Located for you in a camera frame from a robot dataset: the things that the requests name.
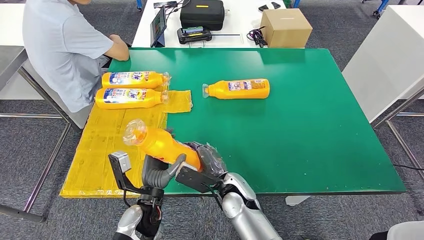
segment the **wire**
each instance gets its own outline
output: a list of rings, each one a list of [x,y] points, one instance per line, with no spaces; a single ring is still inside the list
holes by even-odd
[[[167,21],[168,21],[168,18],[170,17],[170,15],[171,15],[172,13],[178,12],[178,10],[180,10],[180,9],[184,8],[185,6],[187,6],[187,5],[190,3],[190,1],[191,1],[191,0],[187,0],[187,2],[186,2],[186,3],[183,3],[183,4],[182,4],[182,6],[180,6],[180,7],[179,7],[179,8],[177,8],[177,9],[175,9],[175,8],[176,8],[178,5],[180,5],[183,1],[184,1],[184,0],[179,1],[179,2],[176,4],[176,6],[174,6],[174,7],[171,9],[171,12],[166,14],[166,20],[167,20]]]
[[[419,170],[419,171],[424,171],[424,168],[418,168],[418,167],[412,167],[412,166],[406,166],[406,165],[393,164],[393,166],[407,168],[407,169],[413,169],[413,170]]]
[[[267,41],[265,41],[264,36],[262,35],[261,29],[265,28],[262,26],[257,29],[251,30],[247,35],[247,39],[254,41],[255,45],[259,45],[259,47],[263,48],[265,45],[268,45]]]
[[[218,204],[219,208],[222,210],[223,206],[220,203],[220,200],[218,199],[217,193],[209,186],[208,184],[202,183],[203,186],[206,186],[210,192],[212,193],[213,197],[215,198],[216,203]]]
[[[131,205],[127,202],[127,190],[123,191],[123,202],[125,203],[125,205],[127,205],[129,208],[131,207]]]

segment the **black case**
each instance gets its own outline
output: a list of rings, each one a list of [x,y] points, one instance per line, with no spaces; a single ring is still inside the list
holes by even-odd
[[[182,28],[204,27],[219,31],[224,23],[224,4],[220,0],[185,0],[190,1],[181,8],[179,19]]]

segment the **man's arm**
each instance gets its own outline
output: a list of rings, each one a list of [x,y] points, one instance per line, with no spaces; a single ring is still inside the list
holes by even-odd
[[[118,61],[127,61],[130,58],[127,44],[120,36],[112,34],[109,39],[113,41],[112,47],[104,55],[114,58]]]
[[[92,59],[103,54],[119,61],[129,58],[127,44],[118,35],[103,35],[83,16],[69,17],[63,23],[62,32],[64,47],[69,53],[82,54]]]

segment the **person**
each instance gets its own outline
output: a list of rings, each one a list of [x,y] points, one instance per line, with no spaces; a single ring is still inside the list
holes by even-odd
[[[369,240],[422,240],[424,221],[407,221],[392,226],[388,231],[374,233]]]
[[[129,58],[127,44],[115,34],[106,37],[80,13],[77,4],[91,0],[29,0],[23,12],[22,36],[28,58],[70,112],[94,101],[101,87],[99,58]]]

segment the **bottle cap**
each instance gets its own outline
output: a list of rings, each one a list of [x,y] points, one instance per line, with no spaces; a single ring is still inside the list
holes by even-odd
[[[209,85],[208,84],[203,84],[202,86],[201,86],[201,90],[202,90],[202,92],[203,92],[203,97],[204,98],[207,98],[207,97],[209,97]]]
[[[163,78],[163,85],[165,86],[169,86],[171,84],[171,76],[170,74],[166,71],[164,73],[162,73],[162,78]]]
[[[162,91],[162,95],[160,96],[160,101],[163,104],[167,104],[169,102],[169,100],[170,100],[170,96],[168,94],[168,91],[167,90],[163,90]]]
[[[138,145],[143,142],[146,137],[146,133],[146,124],[139,118],[134,119],[126,125],[122,140],[128,146]]]

